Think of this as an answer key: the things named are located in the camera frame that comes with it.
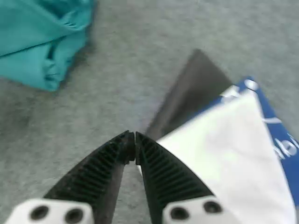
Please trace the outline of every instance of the blue and white package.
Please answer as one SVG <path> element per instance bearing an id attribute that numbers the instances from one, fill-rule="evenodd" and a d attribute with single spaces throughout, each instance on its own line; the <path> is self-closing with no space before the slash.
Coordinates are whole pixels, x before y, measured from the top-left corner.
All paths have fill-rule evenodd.
<path id="1" fill-rule="evenodd" d="M 287 178 L 290 191 L 296 206 L 299 205 L 299 143 L 288 133 L 282 124 L 282 121 L 275 115 L 273 108 L 268 103 L 266 96 L 259 88 L 258 84 L 252 77 L 247 77 L 237 85 L 233 85 L 224 91 L 218 99 L 213 101 L 203 111 L 213 107 L 216 104 L 225 103 L 233 98 L 237 98 L 240 94 L 247 90 L 253 90 L 259 99 L 260 106 L 263 111 L 264 122 L 272 136 L 273 148 L 281 161 L 285 176 Z"/>

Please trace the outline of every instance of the screw hole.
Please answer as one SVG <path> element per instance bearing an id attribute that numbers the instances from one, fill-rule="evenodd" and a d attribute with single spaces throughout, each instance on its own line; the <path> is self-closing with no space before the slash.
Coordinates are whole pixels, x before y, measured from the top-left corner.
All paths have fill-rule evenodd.
<path id="1" fill-rule="evenodd" d="M 49 211 L 49 208 L 47 206 L 45 206 L 45 205 L 39 206 L 31 212 L 30 218 L 32 220 L 40 220 L 47 216 L 48 211 Z"/>
<path id="2" fill-rule="evenodd" d="M 220 213 L 220 212 L 222 212 L 222 207 L 216 202 L 206 202 L 204 204 L 204 209 L 207 213 Z"/>
<path id="3" fill-rule="evenodd" d="M 176 220 L 185 220 L 189 218 L 189 213 L 184 208 L 176 207 L 171 210 L 171 218 Z"/>
<path id="4" fill-rule="evenodd" d="M 69 224 L 75 224 L 82 220 L 83 211 L 81 209 L 72 209 L 65 215 L 65 221 Z"/>

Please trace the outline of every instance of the teal towel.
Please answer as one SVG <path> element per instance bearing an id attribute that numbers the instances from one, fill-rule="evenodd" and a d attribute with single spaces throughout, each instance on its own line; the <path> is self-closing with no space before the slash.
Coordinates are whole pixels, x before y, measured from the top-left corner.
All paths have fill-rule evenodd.
<path id="1" fill-rule="evenodd" d="M 92 0 L 0 3 L 0 76 L 54 91 L 86 42 Z"/>

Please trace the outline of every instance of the folded fabric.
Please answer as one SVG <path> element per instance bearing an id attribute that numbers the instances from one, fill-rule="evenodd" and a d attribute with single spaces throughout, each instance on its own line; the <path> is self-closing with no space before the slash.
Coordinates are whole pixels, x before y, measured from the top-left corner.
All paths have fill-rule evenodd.
<path id="1" fill-rule="evenodd" d="M 282 163 L 295 205 L 299 206 L 299 144 L 289 134 L 281 120 L 276 117 L 266 96 L 252 77 L 247 77 L 237 85 L 231 86 L 224 91 L 218 99 L 213 101 L 207 108 L 199 113 L 202 113 L 217 104 L 230 102 L 231 100 L 238 98 L 248 89 L 254 91 L 258 96 L 258 102 L 261 106 L 262 120 L 271 134 L 273 149 Z"/>
<path id="2" fill-rule="evenodd" d="M 158 143 L 185 163 L 241 223 L 296 223 L 285 174 L 253 91 L 204 111 Z"/>
<path id="3" fill-rule="evenodd" d="M 56 90 L 86 42 L 93 0 L 10 0 L 0 4 L 0 76 Z"/>

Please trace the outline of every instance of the white paper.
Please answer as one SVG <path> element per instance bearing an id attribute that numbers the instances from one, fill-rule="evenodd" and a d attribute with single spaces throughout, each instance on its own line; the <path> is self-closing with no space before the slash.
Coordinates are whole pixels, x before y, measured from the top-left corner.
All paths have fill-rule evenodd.
<path id="1" fill-rule="evenodd" d="M 244 224 L 294 224 L 281 163 L 253 91 L 219 104 L 158 141 Z"/>

